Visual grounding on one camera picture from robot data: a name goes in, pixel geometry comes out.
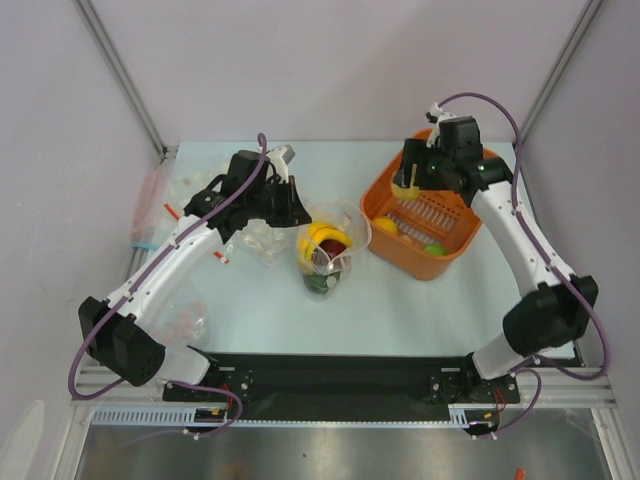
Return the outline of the yellow banana bunch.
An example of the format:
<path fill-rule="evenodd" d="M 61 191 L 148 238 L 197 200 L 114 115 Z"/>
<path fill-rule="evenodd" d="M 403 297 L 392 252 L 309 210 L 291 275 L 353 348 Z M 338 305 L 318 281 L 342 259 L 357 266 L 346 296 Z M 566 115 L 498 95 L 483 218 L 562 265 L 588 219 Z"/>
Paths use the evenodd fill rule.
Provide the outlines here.
<path fill-rule="evenodd" d="M 343 231 L 326 222 L 312 222 L 304 228 L 297 240 L 297 248 L 305 260 L 311 260 L 313 252 L 325 240 L 333 240 L 351 247 L 352 239 Z"/>

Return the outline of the clear dotted zip bag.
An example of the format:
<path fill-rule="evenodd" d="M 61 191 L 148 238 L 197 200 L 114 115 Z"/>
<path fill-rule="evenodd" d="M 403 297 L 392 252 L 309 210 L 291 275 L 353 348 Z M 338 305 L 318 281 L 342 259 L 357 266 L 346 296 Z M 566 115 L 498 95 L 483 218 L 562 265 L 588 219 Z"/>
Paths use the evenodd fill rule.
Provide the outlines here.
<path fill-rule="evenodd" d="M 372 239 L 363 212 L 344 198 L 310 204 L 311 222 L 298 229 L 296 266 L 311 297 L 325 299 L 352 270 L 353 259 Z"/>

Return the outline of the dark red apple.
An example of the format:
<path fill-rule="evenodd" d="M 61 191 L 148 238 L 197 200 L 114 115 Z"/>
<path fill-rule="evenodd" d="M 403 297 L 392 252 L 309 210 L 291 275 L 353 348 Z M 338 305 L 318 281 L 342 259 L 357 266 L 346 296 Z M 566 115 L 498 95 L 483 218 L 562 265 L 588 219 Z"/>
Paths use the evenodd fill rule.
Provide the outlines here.
<path fill-rule="evenodd" d="M 347 249 L 347 246 L 338 240 L 325 239 L 320 243 L 320 248 L 330 259 L 333 259 L 341 255 Z"/>

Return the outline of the orange plastic basket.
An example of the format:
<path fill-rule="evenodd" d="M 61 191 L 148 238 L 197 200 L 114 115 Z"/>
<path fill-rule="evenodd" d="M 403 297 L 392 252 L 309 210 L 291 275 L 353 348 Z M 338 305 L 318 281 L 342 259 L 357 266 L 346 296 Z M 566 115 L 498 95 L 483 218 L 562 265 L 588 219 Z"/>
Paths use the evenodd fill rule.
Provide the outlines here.
<path fill-rule="evenodd" d="M 369 250 L 417 280 L 434 280 L 466 251 L 482 221 L 453 192 L 423 191 L 411 202 L 396 199 L 390 184 L 401 155 L 395 155 L 361 197 L 360 210 L 372 223 Z M 374 225 L 377 217 L 392 219 L 399 235 Z M 423 247 L 431 243 L 441 244 L 447 254 L 426 254 Z"/>

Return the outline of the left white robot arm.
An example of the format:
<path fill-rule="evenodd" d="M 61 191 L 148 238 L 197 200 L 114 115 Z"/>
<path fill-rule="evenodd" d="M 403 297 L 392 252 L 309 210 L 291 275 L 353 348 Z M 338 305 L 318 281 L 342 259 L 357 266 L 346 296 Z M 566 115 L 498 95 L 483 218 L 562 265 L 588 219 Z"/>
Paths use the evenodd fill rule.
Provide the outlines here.
<path fill-rule="evenodd" d="M 310 223 L 288 172 L 294 155 L 289 145 L 236 152 L 228 170 L 193 195 L 168 239 L 130 279 L 104 300 L 82 302 L 83 352 L 133 386 L 177 381 L 199 400 L 214 397 L 220 376 L 210 360 L 190 345 L 171 343 L 159 320 L 201 260 L 250 221 L 272 228 Z"/>

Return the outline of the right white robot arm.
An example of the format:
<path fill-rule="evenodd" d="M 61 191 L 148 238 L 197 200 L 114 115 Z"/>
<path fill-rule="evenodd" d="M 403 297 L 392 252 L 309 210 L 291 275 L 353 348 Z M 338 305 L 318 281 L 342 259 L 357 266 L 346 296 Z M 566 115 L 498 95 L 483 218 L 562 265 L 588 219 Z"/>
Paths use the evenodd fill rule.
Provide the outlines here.
<path fill-rule="evenodd" d="M 397 197 L 458 194 L 488 228 L 516 280 L 519 302 L 503 318 L 501 333 L 470 354 L 461 376 L 469 399 L 486 400 L 497 378 L 585 334 L 598 295 L 595 280 L 578 276 L 532 224 L 514 173 L 503 158 L 486 156 L 474 118 L 443 116 L 427 138 L 406 139 L 391 185 Z"/>

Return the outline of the crumpled clear bag middle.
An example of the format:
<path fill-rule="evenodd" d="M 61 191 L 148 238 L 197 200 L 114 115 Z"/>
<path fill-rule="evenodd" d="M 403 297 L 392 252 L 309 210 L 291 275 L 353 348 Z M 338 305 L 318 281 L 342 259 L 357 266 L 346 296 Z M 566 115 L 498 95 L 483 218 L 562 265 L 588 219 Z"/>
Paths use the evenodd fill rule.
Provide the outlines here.
<path fill-rule="evenodd" d="M 238 249 L 259 259 L 265 265 L 273 265 L 293 244 L 294 231 L 274 228 L 265 220 L 250 220 L 248 225 L 233 236 Z"/>

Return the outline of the yellow lemon left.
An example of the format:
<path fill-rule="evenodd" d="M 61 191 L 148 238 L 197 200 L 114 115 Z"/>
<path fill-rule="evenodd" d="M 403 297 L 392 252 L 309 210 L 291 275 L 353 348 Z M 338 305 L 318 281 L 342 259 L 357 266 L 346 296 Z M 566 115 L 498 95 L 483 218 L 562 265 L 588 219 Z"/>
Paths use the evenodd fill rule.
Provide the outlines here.
<path fill-rule="evenodd" d="M 391 235 L 399 235 L 398 226 L 392 219 L 388 217 L 377 217 L 373 220 L 373 224 Z"/>

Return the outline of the green lime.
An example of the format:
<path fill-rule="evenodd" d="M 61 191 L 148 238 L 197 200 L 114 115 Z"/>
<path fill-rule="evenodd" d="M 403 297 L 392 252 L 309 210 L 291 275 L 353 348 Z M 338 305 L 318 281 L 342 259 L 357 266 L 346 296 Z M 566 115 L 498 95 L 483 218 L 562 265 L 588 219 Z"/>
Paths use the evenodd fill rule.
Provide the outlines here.
<path fill-rule="evenodd" d="M 433 256 L 445 256 L 447 254 L 446 249 L 439 243 L 427 244 L 423 247 L 423 251 Z"/>

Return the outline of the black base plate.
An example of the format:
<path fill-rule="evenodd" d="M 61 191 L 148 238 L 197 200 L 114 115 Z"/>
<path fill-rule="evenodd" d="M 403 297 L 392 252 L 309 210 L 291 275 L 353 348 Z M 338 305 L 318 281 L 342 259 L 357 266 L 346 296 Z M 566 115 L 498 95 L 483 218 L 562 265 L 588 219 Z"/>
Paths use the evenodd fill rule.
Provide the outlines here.
<path fill-rule="evenodd" d="M 465 357 L 208 354 L 201 390 L 165 388 L 166 402 L 222 402 L 231 391 L 242 410 L 372 411 L 416 414 L 437 406 L 515 405 L 521 394 L 504 375 L 483 380 Z"/>

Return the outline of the aluminium front rail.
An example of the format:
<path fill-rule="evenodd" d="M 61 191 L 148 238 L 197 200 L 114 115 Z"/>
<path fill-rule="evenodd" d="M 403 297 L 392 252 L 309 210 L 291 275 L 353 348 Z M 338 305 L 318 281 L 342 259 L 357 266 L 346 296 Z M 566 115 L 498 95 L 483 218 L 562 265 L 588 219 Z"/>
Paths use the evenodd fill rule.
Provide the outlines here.
<path fill-rule="evenodd" d="M 617 402 L 607 377 L 592 381 L 572 379 L 551 368 L 537 369 L 541 383 L 538 408 L 615 408 Z M 83 395 L 100 390 L 117 380 L 102 366 L 82 367 L 76 376 L 76 389 Z M 134 387 L 122 383 L 93 400 L 96 405 L 160 405 L 162 385 Z"/>

